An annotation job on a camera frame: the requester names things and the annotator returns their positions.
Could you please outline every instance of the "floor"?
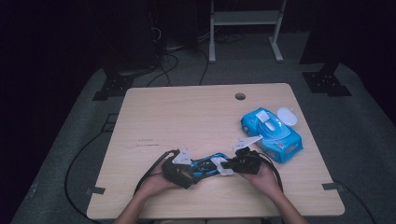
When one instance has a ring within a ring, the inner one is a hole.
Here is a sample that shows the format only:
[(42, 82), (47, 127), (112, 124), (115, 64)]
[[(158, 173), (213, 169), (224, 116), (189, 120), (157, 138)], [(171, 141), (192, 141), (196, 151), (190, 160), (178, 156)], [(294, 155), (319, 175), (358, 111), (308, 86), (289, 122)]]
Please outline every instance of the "floor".
[[(212, 64), (207, 64), (207, 42), (199, 46), (201, 50), (174, 52), (176, 58), (163, 57), (164, 70), (176, 66), (167, 73), (168, 78), (154, 80), (163, 72), (158, 69), (136, 78), (134, 87), (289, 83), (331, 176), (342, 184), (338, 190), (346, 207), (340, 217), (307, 219), (311, 223), (364, 224), (374, 223), (372, 214), (376, 223), (396, 223), (395, 126), (357, 74), (342, 64), (335, 75), (351, 96), (330, 97), (309, 90), (302, 72), (318, 71), (322, 64), (299, 64), (308, 33), (279, 36), (283, 63), (276, 62), (268, 36), (244, 35), (241, 41), (217, 44), (217, 61)], [(121, 96), (92, 100), (105, 79), (102, 69), (92, 74), (12, 223), (91, 223), (77, 210), (83, 214), (87, 210), (111, 138), (111, 133), (101, 130), (109, 114), (119, 113), (123, 100)], [(65, 196), (66, 175), (67, 194), (77, 210)], [(278, 217), (270, 221), (281, 223)]]

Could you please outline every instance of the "human hand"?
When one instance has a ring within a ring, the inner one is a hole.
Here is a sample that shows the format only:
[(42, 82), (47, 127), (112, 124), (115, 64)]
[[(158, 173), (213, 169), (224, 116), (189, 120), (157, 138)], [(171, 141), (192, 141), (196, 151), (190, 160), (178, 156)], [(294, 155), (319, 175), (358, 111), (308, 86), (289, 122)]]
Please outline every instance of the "human hand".
[(159, 194), (166, 189), (175, 189), (179, 188), (176, 184), (170, 182), (169, 180), (163, 177), (163, 168), (162, 165), (166, 160), (163, 160), (160, 164), (158, 164), (151, 174), (148, 176), (146, 181), (142, 184), (139, 191), (137, 193), (143, 193), (147, 197)]
[(278, 193), (282, 193), (279, 185), (277, 184), (274, 172), (265, 163), (262, 162), (260, 170), (256, 175), (240, 174), (248, 180), (259, 191), (267, 195), (269, 198), (274, 198)]

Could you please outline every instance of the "black tripod base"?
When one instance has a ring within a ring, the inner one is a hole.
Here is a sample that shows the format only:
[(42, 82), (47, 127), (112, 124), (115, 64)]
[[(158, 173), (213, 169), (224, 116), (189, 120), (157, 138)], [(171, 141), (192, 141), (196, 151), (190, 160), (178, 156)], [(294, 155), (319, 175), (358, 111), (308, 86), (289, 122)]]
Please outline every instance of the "black tripod base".
[(303, 77), (313, 93), (327, 93), (329, 96), (351, 96), (348, 88), (341, 85), (332, 73), (303, 72)]
[(125, 93), (132, 88), (134, 78), (131, 77), (107, 77), (103, 87), (93, 96), (93, 101), (105, 101), (109, 96), (125, 96)]

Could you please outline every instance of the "white metal frame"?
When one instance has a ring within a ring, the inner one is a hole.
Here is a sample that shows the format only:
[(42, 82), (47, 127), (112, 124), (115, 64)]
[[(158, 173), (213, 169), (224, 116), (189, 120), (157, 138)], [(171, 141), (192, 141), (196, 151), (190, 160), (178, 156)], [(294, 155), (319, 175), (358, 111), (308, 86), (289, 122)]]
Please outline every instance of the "white metal frame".
[(216, 62), (215, 52), (215, 26), (217, 25), (275, 25), (274, 35), (269, 37), (271, 48), (275, 54), (276, 61), (283, 62), (282, 54), (277, 46), (280, 25), (283, 20), (287, 0), (282, 0), (280, 10), (266, 11), (216, 11), (215, 0), (211, 1), (210, 6), (210, 42), (209, 42), (209, 61)]

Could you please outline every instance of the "small hole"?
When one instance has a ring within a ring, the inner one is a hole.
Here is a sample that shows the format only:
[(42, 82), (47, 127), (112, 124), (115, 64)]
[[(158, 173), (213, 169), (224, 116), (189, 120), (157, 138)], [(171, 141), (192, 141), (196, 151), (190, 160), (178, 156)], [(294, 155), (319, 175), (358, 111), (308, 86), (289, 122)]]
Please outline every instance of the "small hole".
[(235, 95), (235, 98), (236, 98), (237, 100), (245, 100), (247, 97), (246, 97), (246, 95), (245, 95), (244, 93), (238, 92), (238, 93)]

